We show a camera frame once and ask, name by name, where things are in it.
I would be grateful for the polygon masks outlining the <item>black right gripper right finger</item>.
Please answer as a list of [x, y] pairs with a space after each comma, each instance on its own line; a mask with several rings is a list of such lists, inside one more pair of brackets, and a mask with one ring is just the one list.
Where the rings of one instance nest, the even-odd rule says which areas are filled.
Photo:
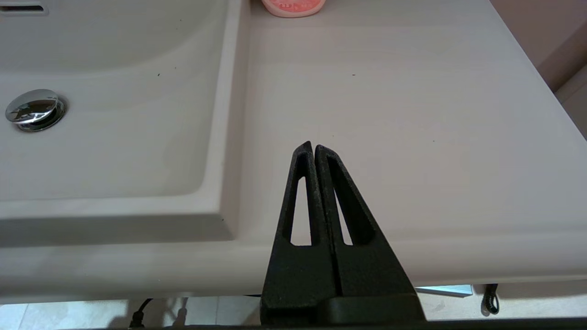
[[315, 165], [339, 294], [416, 297], [398, 257], [340, 156], [318, 145]]

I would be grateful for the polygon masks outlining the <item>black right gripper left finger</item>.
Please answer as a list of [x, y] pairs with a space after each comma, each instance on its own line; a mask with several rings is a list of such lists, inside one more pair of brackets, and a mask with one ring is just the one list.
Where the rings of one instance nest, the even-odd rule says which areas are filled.
[[[328, 216], [337, 215], [339, 207], [323, 196], [319, 169], [311, 142], [293, 151], [261, 294], [262, 321], [318, 321], [318, 305], [337, 294]], [[300, 180], [310, 226], [310, 244], [304, 246], [292, 242]]]

